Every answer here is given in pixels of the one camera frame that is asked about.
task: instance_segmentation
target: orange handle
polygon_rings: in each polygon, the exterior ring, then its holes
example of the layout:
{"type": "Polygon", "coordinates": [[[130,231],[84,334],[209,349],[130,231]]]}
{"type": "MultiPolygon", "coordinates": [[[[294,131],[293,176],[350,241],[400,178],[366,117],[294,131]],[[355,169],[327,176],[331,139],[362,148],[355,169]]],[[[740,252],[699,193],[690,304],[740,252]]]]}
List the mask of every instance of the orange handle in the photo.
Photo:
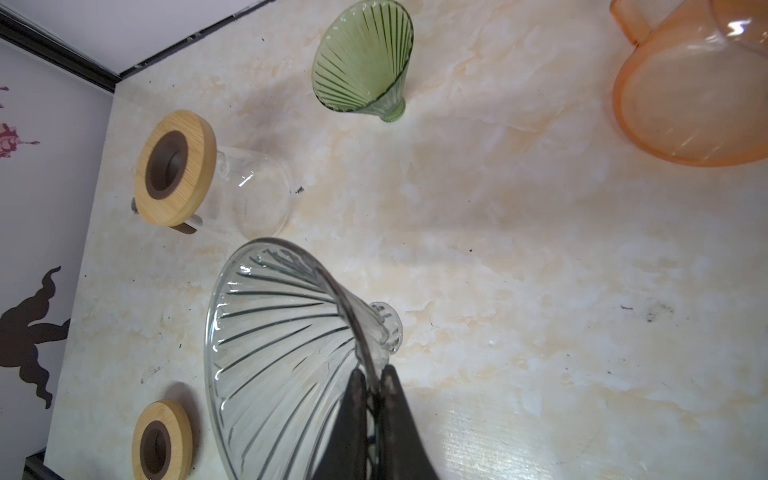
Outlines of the orange handle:
{"type": "Polygon", "coordinates": [[[613,0],[611,15],[633,45],[637,46],[650,34],[650,23],[634,0],[613,0]]]}

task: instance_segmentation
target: green glass bowl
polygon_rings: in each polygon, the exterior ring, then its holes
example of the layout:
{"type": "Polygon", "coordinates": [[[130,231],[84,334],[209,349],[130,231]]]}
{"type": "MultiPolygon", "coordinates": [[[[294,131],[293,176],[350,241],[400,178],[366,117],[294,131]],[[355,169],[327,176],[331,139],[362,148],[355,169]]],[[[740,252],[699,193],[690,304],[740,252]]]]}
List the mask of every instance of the green glass bowl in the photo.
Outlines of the green glass bowl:
{"type": "Polygon", "coordinates": [[[413,23],[398,2],[364,0],[328,27],[312,65],[312,89],[334,111],[395,121],[413,49],[413,23]]]}

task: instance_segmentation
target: white wall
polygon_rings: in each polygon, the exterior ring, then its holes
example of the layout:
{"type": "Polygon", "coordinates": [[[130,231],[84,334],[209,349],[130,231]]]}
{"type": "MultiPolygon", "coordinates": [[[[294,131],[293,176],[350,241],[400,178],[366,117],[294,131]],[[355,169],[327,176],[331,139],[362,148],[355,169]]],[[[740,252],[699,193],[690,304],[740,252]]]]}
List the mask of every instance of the white wall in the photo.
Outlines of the white wall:
{"type": "Polygon", "coordinates": [[[115,73],[254,0],[0,0],[115,73]]]}
{"type": "MultiPolygon", "coordinates": [[[[9,89],[0,91],[0,124],[40,142],[0,157],[0,313],[34,295],[43,275],[61,266],[42,320],[61,325],[72,312],[112,97],[3,41],[0,87],[9,89]]],[[[54,402],[64,347],[38,346],[54,402]]],[[[21,478],[26,456],[45,447],[53,411],[18,372],[0,367],[0,478],[11,480],[21,478]]]]}

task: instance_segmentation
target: brown hole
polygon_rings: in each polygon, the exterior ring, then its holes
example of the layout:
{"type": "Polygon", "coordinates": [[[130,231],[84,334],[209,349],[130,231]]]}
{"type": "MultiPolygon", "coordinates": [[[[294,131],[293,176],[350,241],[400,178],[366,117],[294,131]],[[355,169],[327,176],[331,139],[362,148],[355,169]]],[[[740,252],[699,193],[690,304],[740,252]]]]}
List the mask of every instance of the brown hole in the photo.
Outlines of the brown hole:
{"type": "Polygon", "coordinates": [[[158,141],[147,164],[147,192],[155,200],[176,189],[187,167],[187,139],[180,131],[169,131],[158,141]]]}
{"type": "Polygon", "coordinates": [[[147,425],[139,452],[144,475],[152,480],[163,478],[170,464],[170,436],[163,422],[155,420],[147,425]]]}

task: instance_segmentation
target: orange plastic jug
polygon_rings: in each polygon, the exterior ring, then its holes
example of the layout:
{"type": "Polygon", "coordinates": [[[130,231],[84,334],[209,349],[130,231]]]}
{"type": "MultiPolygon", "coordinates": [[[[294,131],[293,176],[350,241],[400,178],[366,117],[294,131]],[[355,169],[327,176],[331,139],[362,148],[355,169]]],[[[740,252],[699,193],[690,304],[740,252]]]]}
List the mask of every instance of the orange plastic jug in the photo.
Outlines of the orange plastic jug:
{"type": "Polygon", "coordinates": [[[768,157],[768,0],[684,0],[655,28],[643,1],[611,3],[637,46],[614,84],[621,130],[679,164],[768,157]]]}

